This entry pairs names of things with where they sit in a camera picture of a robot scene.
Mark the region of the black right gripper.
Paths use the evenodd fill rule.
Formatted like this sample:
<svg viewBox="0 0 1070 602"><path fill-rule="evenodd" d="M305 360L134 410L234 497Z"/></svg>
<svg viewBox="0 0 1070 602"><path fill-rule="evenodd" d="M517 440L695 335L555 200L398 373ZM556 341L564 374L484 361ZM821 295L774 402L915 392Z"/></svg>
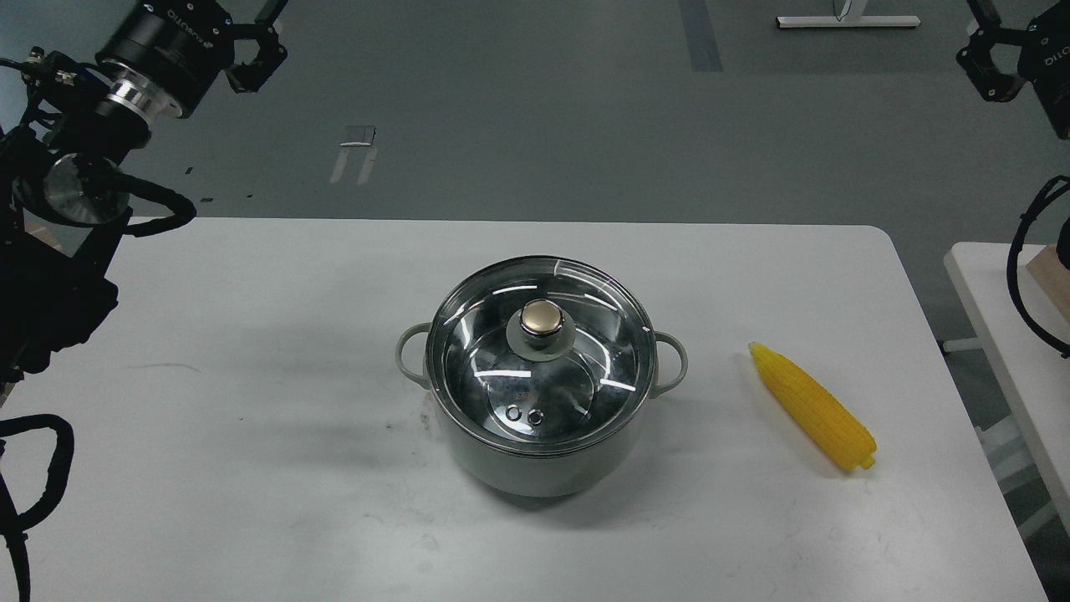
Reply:
<svg viewBox="0 0 1070 602"><path fill-rule="evenodd" d="M1031 84L1048 123L1059 140L1069 137L1069 4L1055 3L1031 19L1027 29L1002 27L1002 15L989 0L968 0L975 32L956 55L961 70L985 102L1014 101ZM1002 71L996 46L1019 47L1012 71Z"/></svg>

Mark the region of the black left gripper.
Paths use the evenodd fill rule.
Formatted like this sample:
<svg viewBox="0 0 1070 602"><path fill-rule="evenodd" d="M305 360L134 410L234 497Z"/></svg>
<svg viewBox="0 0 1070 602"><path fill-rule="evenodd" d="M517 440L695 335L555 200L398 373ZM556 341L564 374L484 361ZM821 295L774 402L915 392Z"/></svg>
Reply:
<svg viewBox="0 0 1070 602"><path fill-rule="evenodd" d="M144 76L171 98L177 119L192 117L224 71L236 93L257 93L280 68L289 49L279 37L278 17L289 0L268 0L253 24L233 24L217 1L140 1L96 55L107 74L122 70ZM236 42L253 42L256 53L236 62Z"/></svg>

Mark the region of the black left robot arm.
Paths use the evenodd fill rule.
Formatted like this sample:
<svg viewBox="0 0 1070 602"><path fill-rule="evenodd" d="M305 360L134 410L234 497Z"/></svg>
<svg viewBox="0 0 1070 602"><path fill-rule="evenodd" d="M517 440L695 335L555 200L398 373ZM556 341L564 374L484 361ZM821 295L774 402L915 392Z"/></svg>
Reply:
<svg viewBox="0 0 1070 602"><path fill-rule="evenodd" d="M217 1L138 1L91 64L33 47L3 59L26 91L3 132L3 396L51 355L85 344L117 308L109 279L123 237L192 222L192 199L122 171L160 115L192 117L218 76L255 93L288 51L268 1L251 24Z"/></svg>

